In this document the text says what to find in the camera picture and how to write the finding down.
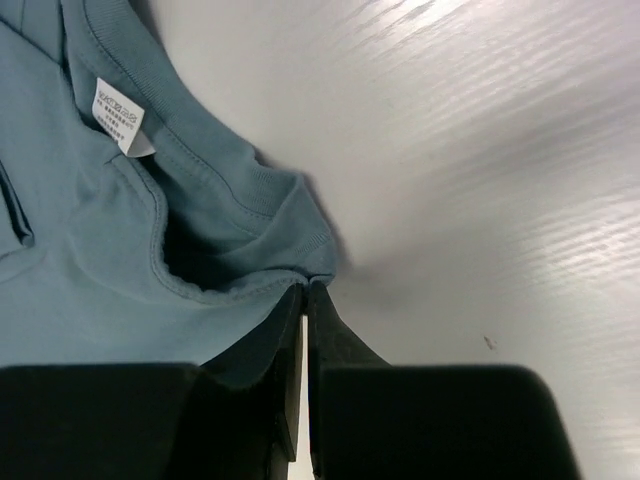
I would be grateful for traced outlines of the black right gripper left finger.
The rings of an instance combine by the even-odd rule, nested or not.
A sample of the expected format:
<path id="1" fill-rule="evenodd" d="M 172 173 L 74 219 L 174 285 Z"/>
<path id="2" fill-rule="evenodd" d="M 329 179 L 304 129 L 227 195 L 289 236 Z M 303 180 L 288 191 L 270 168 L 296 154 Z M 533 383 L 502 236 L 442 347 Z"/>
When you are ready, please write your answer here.
<path id="1" fill-rule="evenodd" d="M 1 372 L 5 479 L 283 479 L 295 459 L 303 290 L 202 365 Z"/>

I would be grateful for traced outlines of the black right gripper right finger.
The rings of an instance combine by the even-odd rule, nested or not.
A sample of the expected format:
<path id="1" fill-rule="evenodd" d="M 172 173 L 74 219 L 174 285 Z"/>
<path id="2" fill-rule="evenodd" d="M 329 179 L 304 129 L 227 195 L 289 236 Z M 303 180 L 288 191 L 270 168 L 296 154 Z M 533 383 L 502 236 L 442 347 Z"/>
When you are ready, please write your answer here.
<path id="1" fill-rule="evenodd" d="M 577 479 L 553 395 L 516 365 L 394 366 L 307 300 L 310 452 L 318 479 Z"/>

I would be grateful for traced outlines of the teal blue t-shirt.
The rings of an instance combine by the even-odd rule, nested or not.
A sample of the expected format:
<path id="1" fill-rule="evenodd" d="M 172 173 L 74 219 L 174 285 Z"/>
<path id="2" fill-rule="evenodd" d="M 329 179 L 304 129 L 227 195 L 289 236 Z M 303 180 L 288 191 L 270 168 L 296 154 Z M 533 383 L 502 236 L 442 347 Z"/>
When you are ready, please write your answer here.
<path id="1" fill-rule="evenodd" d="M 97 78 L 155 154 L 94 119 Z M 129 2 L 2 3 L 3 365 L 202 364 L 336 262 L 303 176 L 195 99 Z"/>

